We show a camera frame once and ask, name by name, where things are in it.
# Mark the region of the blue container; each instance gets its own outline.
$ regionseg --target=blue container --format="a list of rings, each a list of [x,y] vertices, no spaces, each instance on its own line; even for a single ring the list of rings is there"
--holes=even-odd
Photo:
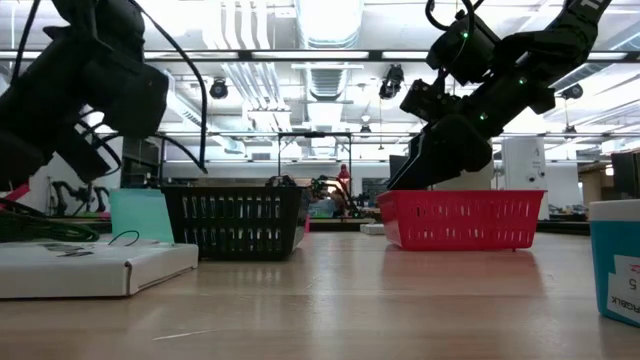
[[[640,327],[640,200],[590,205],[598,310]]]
[[[140,239],[173,243],[167,203],[160,190],[118,189],[110,193],[111,224],[114,236],[135,230],[140,233]],[[126,234],[122,237],[135,238],[135,234]]]

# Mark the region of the desk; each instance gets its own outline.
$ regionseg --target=desk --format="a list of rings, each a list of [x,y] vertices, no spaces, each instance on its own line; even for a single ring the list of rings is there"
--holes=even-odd
[[[640,359],[594,294],[584,237],[407,253],[311,234],[289,262],[203,263],[131,299],[0,302],[0,359]]]

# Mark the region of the table surface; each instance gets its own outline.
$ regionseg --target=table surface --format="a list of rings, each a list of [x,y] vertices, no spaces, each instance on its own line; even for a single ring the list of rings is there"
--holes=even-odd
[[[409,253],[311,234],[284,263],[202,263],[130,299],[0,302],[0,359],[640,359],[598,315],[588,238]]]

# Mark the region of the black basket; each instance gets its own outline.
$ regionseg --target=black basket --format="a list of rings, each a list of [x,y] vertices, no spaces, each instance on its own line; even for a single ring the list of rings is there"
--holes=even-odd
[[[165,187],[176,243],[216,260],[285,260],[304,237],[309,195],[299,187]]]

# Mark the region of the red basket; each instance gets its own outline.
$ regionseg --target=red basket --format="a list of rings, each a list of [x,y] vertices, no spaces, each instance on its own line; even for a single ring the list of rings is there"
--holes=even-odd
[[[544,191],[390,191],[378,196],[387,239],[405,250],[524,249]]]

